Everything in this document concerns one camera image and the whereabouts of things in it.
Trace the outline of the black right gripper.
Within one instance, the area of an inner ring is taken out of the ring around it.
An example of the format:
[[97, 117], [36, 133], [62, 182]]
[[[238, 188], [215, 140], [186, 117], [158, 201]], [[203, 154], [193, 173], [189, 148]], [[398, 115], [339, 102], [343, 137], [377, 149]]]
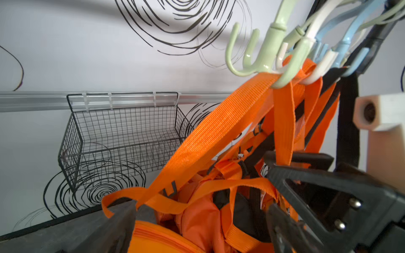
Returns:
[[266, 214], [276, 253], [402, 253], [405, 196], [358, 171], [330, 172], [326, 154], [295, 153], [308, 169], [279, 166], [276, 153], [264, 161], [267, 178], [301, 217], [293, 220], [278, 205]]

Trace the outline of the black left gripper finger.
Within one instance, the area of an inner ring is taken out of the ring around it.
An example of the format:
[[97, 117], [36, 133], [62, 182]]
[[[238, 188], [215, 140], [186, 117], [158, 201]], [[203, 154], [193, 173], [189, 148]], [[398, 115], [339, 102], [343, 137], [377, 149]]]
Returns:
[[127, 253], [137, 217], [136, 202], [117, 206], [111, 218], [91, 215], [79, 219], [62, 237], [58, 253]]

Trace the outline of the black crescent shoulder bag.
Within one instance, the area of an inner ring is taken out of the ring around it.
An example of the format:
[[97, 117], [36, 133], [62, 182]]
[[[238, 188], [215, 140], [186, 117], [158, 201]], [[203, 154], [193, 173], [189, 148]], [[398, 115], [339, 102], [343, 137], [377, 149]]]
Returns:
[[[321, 133], [321, 124], [326, 122], [327, 113], [332, 111], [332, 104], [338, 102], [336, 172], [354, 171], [359, 164], [360, 157], [360, 134], [352, 122], [355, 99], [359, 95], [358, 76], [353, 73], [345, 78], [343, 77], [345, 71], [345, 68], [333, 68], [323, 77], [321, 93], [326, 93], [328, 89], [332, 89], [333, 92], [305, 138], [307, 144], [314, 144], [316, 134]], [[271, 242], [265, 224], [265, 214], [259, 207], [259, 194], [260, 191], [256, 188], [250, 190], [249, 199], [237, 194], [234, 222], [237, 228], [253, 238], [262, 242]]]

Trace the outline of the red-orange strap sling bag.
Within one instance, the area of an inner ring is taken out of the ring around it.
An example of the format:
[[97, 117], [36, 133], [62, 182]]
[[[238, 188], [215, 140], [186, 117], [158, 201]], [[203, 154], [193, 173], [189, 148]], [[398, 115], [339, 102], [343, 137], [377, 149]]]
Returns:
[[183, 142], [155, 182], [136, 198], [156, 211], [163, 245], [188, 252], [263, 253], [274, 247], [265, 224], [273, 204], [296, 220], [285, 195], [262, 176], [264, 155], [290, 166], [316, 155], [335, 115], [343, 70], [309, 81], [306, 60], [285, 87], [260, 73], [212, 111]]

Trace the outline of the orange bag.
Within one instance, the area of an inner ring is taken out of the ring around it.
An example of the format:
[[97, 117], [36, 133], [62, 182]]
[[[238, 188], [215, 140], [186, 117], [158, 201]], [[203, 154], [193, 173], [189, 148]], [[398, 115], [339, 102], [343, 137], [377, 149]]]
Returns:
[[259, 241], [233, 222], [238, 187], [256, 188], [277, 200], [272, 184], [243, 179], [237, 152], [248, 155], [270, 132], [282, 137], [274, 121], [282, 103], [294, 119], [293, 84], [271, 86], [278, 75], [260, 73], [234, 91], [178, 148], [149, 188], [128, 188], [102, 199], [104, 214], [121, 198], [154, 209], [158, 221], [173, 221], [177, 230], [137, 221], [130, 253], [272, 253], [271, 242]]

